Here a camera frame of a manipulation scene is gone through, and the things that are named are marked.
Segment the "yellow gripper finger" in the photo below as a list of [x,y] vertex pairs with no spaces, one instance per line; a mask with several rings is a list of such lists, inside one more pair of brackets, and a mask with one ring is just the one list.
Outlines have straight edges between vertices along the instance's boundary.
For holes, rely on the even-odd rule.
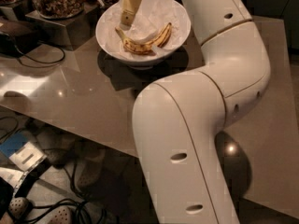
[[122,0],[121,2],[121,23],[131,26],[135,14],[139,9],[142,0]]

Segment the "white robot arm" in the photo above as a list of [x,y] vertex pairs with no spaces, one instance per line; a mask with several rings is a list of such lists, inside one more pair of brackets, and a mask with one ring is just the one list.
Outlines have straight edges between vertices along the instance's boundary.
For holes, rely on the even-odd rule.
[[241,0],[182,2],[205,63],[138,94],[137,156],[160,224],[239,224],[215,136],[260,102],[268,54]]

